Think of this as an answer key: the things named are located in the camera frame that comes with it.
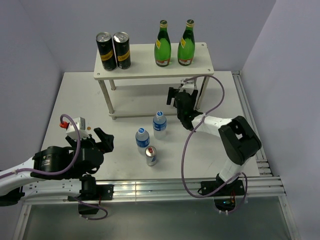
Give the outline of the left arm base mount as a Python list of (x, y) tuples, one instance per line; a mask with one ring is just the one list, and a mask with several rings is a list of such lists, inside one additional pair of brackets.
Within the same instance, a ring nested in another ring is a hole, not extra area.
[(103, 220), (108, 216), (108, 211), (101, 206), (102, 201), (113, 199), (114, 185), (102, 184), (97, 185), (94, 194), (72, 197), (68, 196), (68, 202), (78, 203), (77, 209), (79, 216), (87, 221)]

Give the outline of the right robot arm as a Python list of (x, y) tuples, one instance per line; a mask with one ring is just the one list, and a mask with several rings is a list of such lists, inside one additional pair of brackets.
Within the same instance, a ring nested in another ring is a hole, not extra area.
[[(225, 90), (222, 87), (222, 98), (218, 105), (208, 110), (206, 113), (199, 112), (194, 109), (198, 90), (193, 89), (192, 94), (182, 90), (182, 85), (179, 88), (169, 87), (166, 104), (170, 105), (172, 99), (174, 99), (173, 107), (177, 110), (177, 118), (180, 120), (183, 127), (190, 130), (190, 134), (186, 139), (186, 142), (182, 151), (181, 162), (181, 178), (185, 185), (184, 179), (184, 159), (187, 150), (188, 142), (194, 132), (204, 132), (217, 137), (220, 137), (224, 146), (225, 152), (229, 158), (225, 162), (224, 167), (216, 176), (216, 189), (222, 195), (229, 194), (233, 188), (235, 181), (238, 181), (241, 170), (249, 158), (254, 156), (258, 150), (261, 149), (262, 143), (256, 133), (253, 131), (247, 120), (242, 116), (231, 118), (219, 118), (207, 115), (211, 111), (218, 108), (224, 100)], [(73, 148), (80, 146), (82, 139), (86, 140), (90, 138), (86, 135), (86, 127), (84, 131), (80, 131), (82, 126), (82, 118), (78, 122), (75, 119), (71, 119), (70, 122), (63, 121), (63, 116), (60, 116), (61, 128), (66, 129), (66, 140)], [(114, 149), (113, 140), (114, 136), (105, 134), (100, 128), (95, 128), (97, 136), (101, 142), (94, 143), (97, 145), (97, 149), (102, 153), (112, 152)]]

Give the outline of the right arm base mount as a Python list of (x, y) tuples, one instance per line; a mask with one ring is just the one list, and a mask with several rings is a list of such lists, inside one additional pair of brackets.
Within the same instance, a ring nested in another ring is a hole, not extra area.
[[(216, 180), (206, 180), (200, 182), (200, 188), (197, 193), (204, 196), (220, 187), (224, 182), (220, 179)], [(236, 209), (237, 201), (236, 197), (244, 197), (247, 187), (244, 185), (241, 179), (236, 179), (232, 183), (228, 183), (215, 194), (213, 194), (214, 205), (218, 212), (224, 212), (228, 214), (229, 212)]]

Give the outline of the Pocari Sweat bottle front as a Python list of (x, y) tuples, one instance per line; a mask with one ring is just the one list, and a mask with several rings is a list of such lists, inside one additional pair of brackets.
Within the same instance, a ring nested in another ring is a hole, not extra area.
[(145, 149), (150, 145), (150, 135), (144, 128), (139, 128), (135, 134), (137, 149), (141, 155), (145, 155)]

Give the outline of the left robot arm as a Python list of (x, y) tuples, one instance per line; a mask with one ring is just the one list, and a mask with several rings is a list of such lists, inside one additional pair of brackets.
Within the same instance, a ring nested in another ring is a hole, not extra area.
[(67, 133), (68, 146), (49, 146), (26, 162), (1, 171), (0, 205), (16, 205), (21, 199), (44, 196), (78, 197), (93, 200), (98, 196), (94, 174), (104, 155), (114, 150), (114, 136), (101, 128), (93, 130), (95, 141), (84, 130)]

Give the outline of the green glass bottle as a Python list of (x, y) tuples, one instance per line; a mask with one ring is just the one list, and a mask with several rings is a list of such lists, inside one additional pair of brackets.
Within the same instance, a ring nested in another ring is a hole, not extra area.
[(184, 33), (178, 44), (177, 60), (182, 66), (189, 66), (195, 55), (194, 25), (193, 19), (186, 21)]
[(168, 22), (161, 20), (159, 23), (159, 32), (154, 45), (154, 59), (159, 67), (166, 67), (170, 64), (172, 48), (168, 34)]

